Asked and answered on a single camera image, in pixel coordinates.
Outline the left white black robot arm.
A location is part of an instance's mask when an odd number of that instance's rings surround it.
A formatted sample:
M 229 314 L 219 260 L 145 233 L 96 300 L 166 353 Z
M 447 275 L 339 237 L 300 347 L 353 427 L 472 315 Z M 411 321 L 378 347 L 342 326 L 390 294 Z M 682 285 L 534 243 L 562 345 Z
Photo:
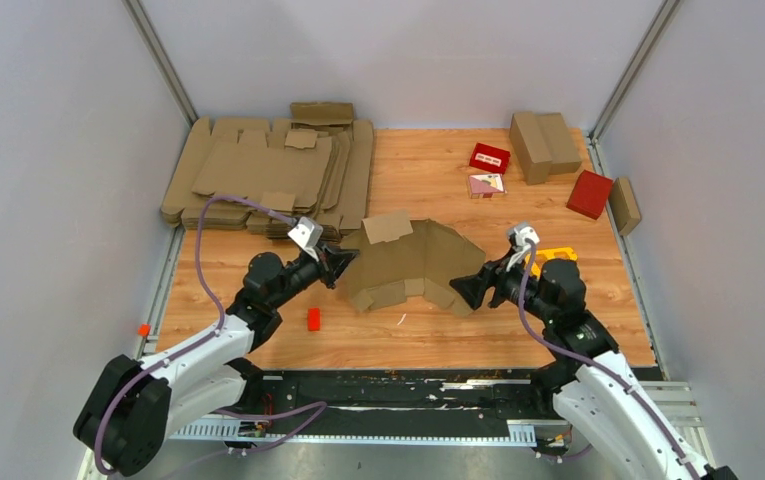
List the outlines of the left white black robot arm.
M 327 242 L 291 262 L 273 252 L 253 257 L 243 286 L 217 321 L 172 348 L 135 360 L 111 359 L 77 416 L 74 436 L 104 475 L 132 476 L 180 428 L 223 407 L 256 411 L 264 386 L 247 354 L 282 323 L 280 307 L 316 282 L 333 288 L 359 255 Z

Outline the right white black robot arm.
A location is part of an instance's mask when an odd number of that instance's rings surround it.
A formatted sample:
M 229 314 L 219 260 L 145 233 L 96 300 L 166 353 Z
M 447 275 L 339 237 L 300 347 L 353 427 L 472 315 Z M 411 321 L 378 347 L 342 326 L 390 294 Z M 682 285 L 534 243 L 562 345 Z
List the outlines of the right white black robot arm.
M 513 303 L 525 330 L 554 356 L 538 369 L 529 403 L 578 430 L 623 479 L 733 479 L 692 447 L 644 390 L 614 337 L 587 309 L 576 261 L 546 261 L 539 276 L 491 261 L 451 280 L 472 308 L 486 292 L 495 308 Z

